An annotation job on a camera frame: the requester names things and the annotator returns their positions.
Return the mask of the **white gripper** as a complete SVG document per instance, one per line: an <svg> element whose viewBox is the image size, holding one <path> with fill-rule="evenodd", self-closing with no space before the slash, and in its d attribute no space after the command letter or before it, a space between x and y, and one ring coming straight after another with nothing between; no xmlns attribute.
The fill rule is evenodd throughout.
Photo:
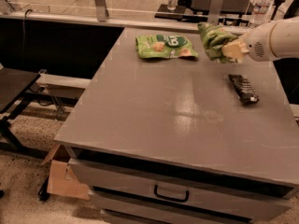
<svg viewBox="0 0 299 224"><path fill-rule="evenodd" d="M222 54L230 61L241 63L246 55L257 62L275 61L278 57L271 48L271 34L277 26L275 22L267 22L249 29L237 39L221 48Z"/></svg>

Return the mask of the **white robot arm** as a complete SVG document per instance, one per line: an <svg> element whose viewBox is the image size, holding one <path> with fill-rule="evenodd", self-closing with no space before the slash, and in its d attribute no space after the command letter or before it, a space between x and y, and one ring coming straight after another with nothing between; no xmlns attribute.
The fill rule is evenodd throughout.
<svg viewBox="0 0 299 224"><path fill-rule="evenodd" d="M257 62L299 58L299 17L266 22L221 48L224 56Z"/></svg>

